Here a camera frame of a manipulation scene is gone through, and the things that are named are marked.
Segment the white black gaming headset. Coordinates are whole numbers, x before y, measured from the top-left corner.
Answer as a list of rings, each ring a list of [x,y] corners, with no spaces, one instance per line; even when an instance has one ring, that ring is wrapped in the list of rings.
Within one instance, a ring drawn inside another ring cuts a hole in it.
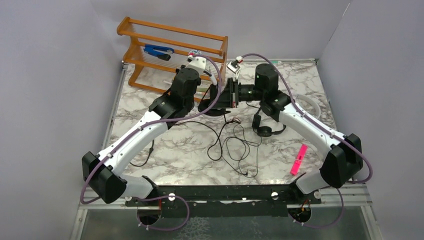
[[[212,102],[217,99],[217,102],[215,103],[215,105],[208,110],[205,115],[210,116],[210,117],[220,117],[223,116],[225,114],[229,114],[230,111],[228,109],[232,108],[232,87],[231,82],[232,82],[232,78],[229,78],[230,83],[227,83],[225,85],[225,87],[223,87],[221,89],[221,93],[220,96],[217,97],[218,95],[218,80],[216,79],[216,77],[212,74],[209,74],[211,77],[211,81],[212,84],[209,86],[208,90],[209,90],[209,98],[204,99],[202,98],[199,105],[198,105],[198,111],[202,112],[205,109],[207,109],[209,106],[212,105]]]

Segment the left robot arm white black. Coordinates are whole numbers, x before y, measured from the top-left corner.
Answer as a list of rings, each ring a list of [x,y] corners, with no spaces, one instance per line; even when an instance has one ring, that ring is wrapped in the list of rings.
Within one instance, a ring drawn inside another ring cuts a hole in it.
[[[121,197],[138,198],[144,205],[157,200],[155,183],[146,176],[124,174],[130,162],[148,144],[167,132],[175,123],[188,119],[194,107],[194,94],[201,83],[201,70],[186,66],[174,76],[171,87],[150,105],[142,118],[115,143],[94,154],[90,151],[81,159],[84,186],[80,194],[82,204],[85,191],[90,187],[95,201],[106,204]]]

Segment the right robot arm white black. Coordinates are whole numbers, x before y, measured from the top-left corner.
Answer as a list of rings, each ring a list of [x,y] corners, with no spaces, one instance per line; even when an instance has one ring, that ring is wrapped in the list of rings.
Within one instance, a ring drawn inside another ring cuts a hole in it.
[[[281,73],[271,63],[255,68],[254,84],[241,84],[228,78],[223,90],[209,87],[209,98],[202,99],[200,110],[209,116],[224,115],[239,102],[258,101],[259,109],[276,122],[293,129],[308,140],[324,157],[320,169],[298,177],[288,190],[289,199],[300,204],[309,193],[325,187],[340,188],[364,166],[362,143],[355,134],[345,135],[319,121],[296,103],[292,93],[278,89]]]

